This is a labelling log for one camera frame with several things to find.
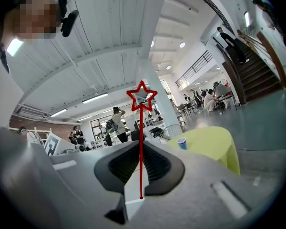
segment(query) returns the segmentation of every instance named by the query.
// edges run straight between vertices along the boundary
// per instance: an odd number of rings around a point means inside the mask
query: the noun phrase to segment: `yellow cloth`
[[[182,133],[167,145],[180,148],[177,139],[186,138],[187,150],[208,156],[240,175],[237,152],[230,132],[222,127],[210,126]]]

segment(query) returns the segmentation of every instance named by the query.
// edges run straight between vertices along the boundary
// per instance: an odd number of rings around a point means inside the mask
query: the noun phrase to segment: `air conditioner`
[[[24,106],[20,108],[20,110],[18,111],[18,114],[20,116],[31,118],[31,119],[43,119],[47,117],[47,115],[41,111],[26,108]]]

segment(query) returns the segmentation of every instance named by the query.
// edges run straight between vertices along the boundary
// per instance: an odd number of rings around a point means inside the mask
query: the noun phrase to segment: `ceiling light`
[[[103,114],[106,113],[106,112],[110,112],[110,111],[113,111],[113,109],[105,110],[105,111],[103,111]]]
[[[246,27],[248,27],[250,25],[249,12],[245,13],[245,20],[246,20]]]
[[[83,119],[80,119],[80,120],[78,120],[78,121],[82,121],[82,120],[85,120],[85,119],[89,119],[89,118],[91,118],[92,116],[88,116],[88,117],[85,117],[85,118],[83,118]]]
[[[108,96],[108,93],[104,93],[104,94],[98,95],[98,96],[96,96],[96,97],[89,98],[89,99],[83,101],[82,103],[83,103],[83,104],[86,104],[86,103],[88,103],[88,102],[91,102],[91,101],[93,101],[93,100],[96,100],[96,99],[99,99],[99,98],[105,97],[105,96]]]
[[[52,114],[50,117],[55,117],[55,116],[65,112],[65,111],[67,111],[67,109],[60,110],[59,112]]]
[[[19,41],[18,39],[12,40],[8,49],[7,49],[8,53],[11,56],[14,56],[22,44],[23,44],[23,42]]]

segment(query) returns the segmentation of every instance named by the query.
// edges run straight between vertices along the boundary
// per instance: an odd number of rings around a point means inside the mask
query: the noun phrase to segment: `red star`
[[[148,100],[148,106],[146,106],[145,104],[138,104],[137,106],[135,105],[135,102],[136,102],[136,99],[135,97],[132,95],[134,93],[138,93],[140,88],[143,87],[144,91],[146,93],[150,93],[152,94],[147,100]],[[158,94],[157,91],[153,91],[153,90],[147,90],[146,89],[146,86],[144,84],[144,81],[140,81],[139,85],[138,85],[138,88],[136,90],[129,90],[129,91],[126,91],[127,95],[131,97],[131,99],[133,100],[133,105],[132,105],[132,111],[135,111],[139,108],[144,108],[148,111],[152,111],[153,108],[152,108],[152,99]]]

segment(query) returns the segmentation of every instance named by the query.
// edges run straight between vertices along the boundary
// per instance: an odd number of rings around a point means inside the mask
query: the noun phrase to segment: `paper cup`
[[[177,144],[179,145],[181,149],[186,150],[186,138],[185,137],[181,137],[177,139]]]

